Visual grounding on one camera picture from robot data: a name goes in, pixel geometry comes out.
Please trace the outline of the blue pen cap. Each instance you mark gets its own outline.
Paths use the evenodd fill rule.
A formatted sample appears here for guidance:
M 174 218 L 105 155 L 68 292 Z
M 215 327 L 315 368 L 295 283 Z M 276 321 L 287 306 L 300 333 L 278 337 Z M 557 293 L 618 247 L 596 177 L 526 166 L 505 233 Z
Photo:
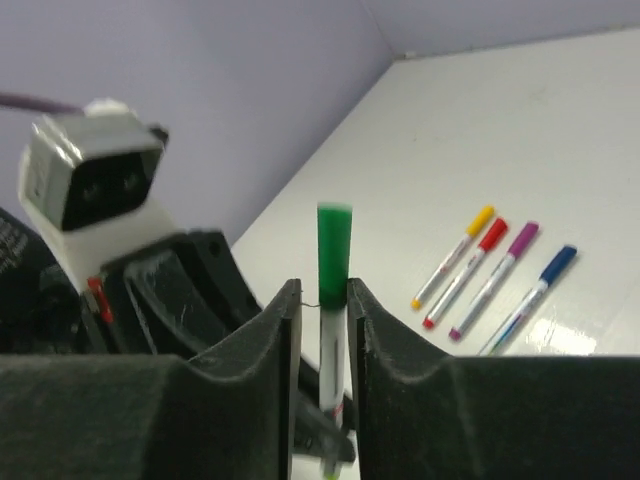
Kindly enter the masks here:
M 542 271 L 539 280 L 551 286 L 571 263 L 576 254 L 577 248 L 575 246 L 565 245 L 562 247 Z

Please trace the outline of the green pen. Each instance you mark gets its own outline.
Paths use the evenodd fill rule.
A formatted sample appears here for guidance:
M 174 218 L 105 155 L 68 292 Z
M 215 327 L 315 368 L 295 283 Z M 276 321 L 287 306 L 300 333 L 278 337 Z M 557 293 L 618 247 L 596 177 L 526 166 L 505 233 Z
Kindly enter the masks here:
M 319 305 L 319 408 L 338 428 L 343 425 L 344 411 L 345 308 L 331 311 Z

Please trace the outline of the red pen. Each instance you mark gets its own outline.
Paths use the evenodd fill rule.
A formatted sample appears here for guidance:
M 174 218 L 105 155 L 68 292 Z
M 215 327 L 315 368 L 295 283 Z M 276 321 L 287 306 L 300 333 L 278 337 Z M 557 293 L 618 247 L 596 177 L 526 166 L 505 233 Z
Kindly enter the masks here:
M 450 282 L 446 290 L 441 294 L 439 299 L 426 314 L 422 323 L 424 328 L 431 330 L 438 324 L 438 322 L 445 315 L 445 313 L 451 307 L 459 294 L 464 290 L 469 280 L 475 274 L 476 270 L 482 264 L 485 256 L 489 252 L 484 252 L 477 245 L 472 257 L 469 259 L 467 264 Z

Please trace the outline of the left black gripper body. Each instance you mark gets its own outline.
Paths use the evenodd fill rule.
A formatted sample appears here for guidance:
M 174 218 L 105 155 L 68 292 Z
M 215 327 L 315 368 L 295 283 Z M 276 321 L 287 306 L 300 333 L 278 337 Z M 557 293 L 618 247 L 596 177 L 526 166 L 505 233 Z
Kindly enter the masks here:
M 116 329 L 105 284 L 124 262 L 113 261 L 78 292 L 57 261 L 29 268 L 34 306 L 29 312 L 29 351 L 33 354 L 124 354 L 130 350 Z

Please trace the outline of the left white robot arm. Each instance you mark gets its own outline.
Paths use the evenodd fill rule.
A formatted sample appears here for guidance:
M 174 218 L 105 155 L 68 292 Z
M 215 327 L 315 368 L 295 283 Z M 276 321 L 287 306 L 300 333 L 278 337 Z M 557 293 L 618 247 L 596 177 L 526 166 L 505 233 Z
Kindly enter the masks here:
M 160 354 L 190 359 L 262 308 L 219 230 L 176 234 L 103 266 L 98 276 L 113 321 L 90 312 L 42 238 L 1 213 L 1 350 L 16 354 Z M 159 306 L 184 290 L 206 319 L 181 338 Z

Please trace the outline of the blue pen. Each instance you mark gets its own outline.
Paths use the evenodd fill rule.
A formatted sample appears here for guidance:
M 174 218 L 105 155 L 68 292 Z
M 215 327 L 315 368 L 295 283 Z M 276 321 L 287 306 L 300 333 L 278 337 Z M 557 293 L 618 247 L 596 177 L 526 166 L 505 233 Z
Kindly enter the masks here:
M 518 329 L 524 325 L 525 321 L 541 303 L 553 284 L 548 286 L 538 278 L 534 286 L 526 293 L 515 309 L 503 320 L 499 328 L 480 349 L 479 354 L 482 356 L 494 356 L 504 351 L 515 337 Z

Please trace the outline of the yellow pen cap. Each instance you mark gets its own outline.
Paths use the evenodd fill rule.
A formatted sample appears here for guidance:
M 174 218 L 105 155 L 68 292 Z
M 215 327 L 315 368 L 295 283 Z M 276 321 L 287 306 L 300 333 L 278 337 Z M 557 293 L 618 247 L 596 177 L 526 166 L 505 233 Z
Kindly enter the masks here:
M 466 228 L 465 233 L 470 238 L 477 237 L 487 225 L 487 223 L 494 217 L 495 208 L 492 205 L 484 206 L 472 222 Z

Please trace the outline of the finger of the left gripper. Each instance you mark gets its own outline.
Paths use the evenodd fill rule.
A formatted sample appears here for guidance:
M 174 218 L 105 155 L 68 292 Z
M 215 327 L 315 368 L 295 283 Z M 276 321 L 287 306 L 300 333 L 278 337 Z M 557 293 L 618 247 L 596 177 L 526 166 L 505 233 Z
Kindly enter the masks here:
M 219 230 L 173 234 L 101 267 L 103 351 L 192 358 L 262 308 Z
M 337 425 L 321 412 L 319 405 L 319 375 L 306 359 L 300 360 L 298 395 L 295 409 L 293 454 L 324 458 L 331 447 L 337 448 L 340 462 L 353 463 L 356 450 L 349 435 L 355 429 L 355 410 L 352 399 L 343 397 L 343 426 Z

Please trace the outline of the green pen cap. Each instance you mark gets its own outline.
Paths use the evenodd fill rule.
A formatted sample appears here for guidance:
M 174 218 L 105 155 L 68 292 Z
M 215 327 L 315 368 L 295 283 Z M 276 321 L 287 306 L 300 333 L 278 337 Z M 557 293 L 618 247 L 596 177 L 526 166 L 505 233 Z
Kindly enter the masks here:
M 353 210 L 351 206 L 317 206 L 318 300 L 323 309 L 346 305 Z

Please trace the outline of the purple pen cap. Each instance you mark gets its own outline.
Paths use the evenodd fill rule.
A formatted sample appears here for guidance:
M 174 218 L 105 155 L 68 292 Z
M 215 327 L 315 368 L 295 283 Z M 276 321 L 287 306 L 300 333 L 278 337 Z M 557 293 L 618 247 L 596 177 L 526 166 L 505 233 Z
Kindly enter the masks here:
M 514 259 L 518 259 L 526 251 L 538 231 L 539 224 L 537 222 L 527 222 L 511 243 L 507 253 Z

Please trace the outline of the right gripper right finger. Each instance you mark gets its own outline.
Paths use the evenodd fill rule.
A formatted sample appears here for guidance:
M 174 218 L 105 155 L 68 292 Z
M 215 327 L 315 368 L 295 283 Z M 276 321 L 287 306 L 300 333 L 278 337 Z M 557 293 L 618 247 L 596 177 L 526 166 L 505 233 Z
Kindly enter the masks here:
M 633 357 L 456 357 L 348 283 L 364 479 L 635 479 Z

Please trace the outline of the red pen cap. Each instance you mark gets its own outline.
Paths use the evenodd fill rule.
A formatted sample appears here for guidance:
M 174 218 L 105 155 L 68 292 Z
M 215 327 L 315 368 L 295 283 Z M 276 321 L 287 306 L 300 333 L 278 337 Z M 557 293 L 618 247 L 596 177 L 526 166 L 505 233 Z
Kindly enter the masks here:
M 502 217 L 497 218 L 478 244 L 478 247 L 484 252 L 491 251 L 507 233 L 508 228 L 507 222 Z

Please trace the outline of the yellow pen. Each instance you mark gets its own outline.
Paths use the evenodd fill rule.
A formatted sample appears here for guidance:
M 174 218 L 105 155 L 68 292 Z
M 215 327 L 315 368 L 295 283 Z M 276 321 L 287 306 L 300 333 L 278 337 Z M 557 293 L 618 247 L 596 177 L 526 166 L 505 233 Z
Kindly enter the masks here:
M 431 276 L 412 298 L 410 307 L 413 311 L 419 311 L 422 308 L 432 292 L 438 287 L 452 267 L 459 261 L 474 239 L 475 238 L 470 238 L 464 232 L 455 247 L 444 257 Z

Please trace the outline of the pink pen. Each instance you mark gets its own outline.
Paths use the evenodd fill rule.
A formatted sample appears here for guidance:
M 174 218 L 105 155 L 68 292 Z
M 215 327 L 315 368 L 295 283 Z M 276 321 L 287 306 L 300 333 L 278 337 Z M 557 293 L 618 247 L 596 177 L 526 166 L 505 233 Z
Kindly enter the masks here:
M 479 291 L 470 302 L 462 319 L 449 331 L 449 338 L 452 341 L 460 342 L 462 338 L 468 333 L 468 331 L 473 327 L 473 325 L 482 314 L 483 310 L 490 303 L 490 300 L 499 290 L 501 284 L 510 274 L 518 259 L 514 259 L 507 252 L 505 253 L 505 255 L 491 272 L 488 279 L 484 282 L 484 284 L 481 286 Z

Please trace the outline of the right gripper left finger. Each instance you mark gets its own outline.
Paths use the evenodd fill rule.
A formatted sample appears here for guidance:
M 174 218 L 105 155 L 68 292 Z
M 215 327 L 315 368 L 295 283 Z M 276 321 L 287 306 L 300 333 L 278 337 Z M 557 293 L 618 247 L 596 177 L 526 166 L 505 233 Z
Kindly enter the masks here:
M 192 361 L 5 355 L 5 479 L 286 479 L 301 283 Z

